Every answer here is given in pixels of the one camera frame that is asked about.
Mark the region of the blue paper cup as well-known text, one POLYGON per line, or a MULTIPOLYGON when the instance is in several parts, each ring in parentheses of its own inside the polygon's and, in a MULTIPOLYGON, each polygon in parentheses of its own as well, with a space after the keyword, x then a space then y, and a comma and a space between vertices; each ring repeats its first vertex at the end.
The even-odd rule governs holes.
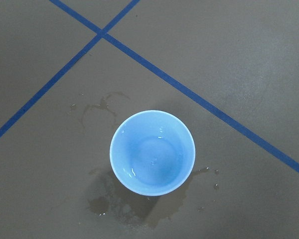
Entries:
POLYGON ((127 189, 144 196, 162 196, 188 179, 195 153, 191 132, 179 118, 148 110, 119 125, 109 157, 113 173, 127 189))

